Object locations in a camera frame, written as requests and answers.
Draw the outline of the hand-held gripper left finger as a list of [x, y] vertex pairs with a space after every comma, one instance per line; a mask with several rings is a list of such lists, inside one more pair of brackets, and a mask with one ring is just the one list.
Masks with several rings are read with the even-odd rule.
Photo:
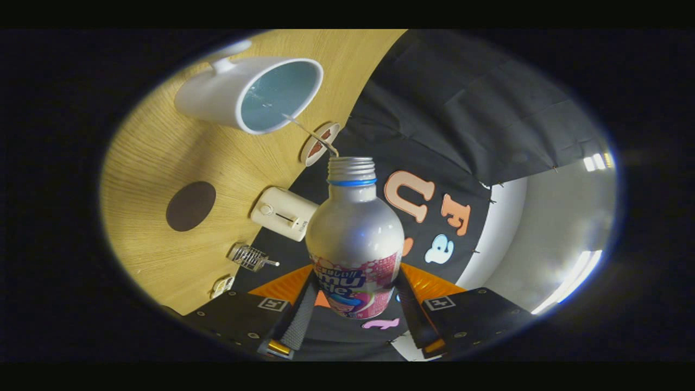
[[307, 265], [250, 292], [226, 291], [182, 321], [245, 358], [291, 361], [305, 340], [318, 292], [318, 278]]

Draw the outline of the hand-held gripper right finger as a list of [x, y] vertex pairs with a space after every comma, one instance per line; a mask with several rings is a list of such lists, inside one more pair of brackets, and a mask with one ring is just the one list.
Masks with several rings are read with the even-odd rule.
[[473, 358], [535, 320], [489, 287], [465, 290], [407, 264], [400, 265], [399, 297], [410, 335], [425, 358]]

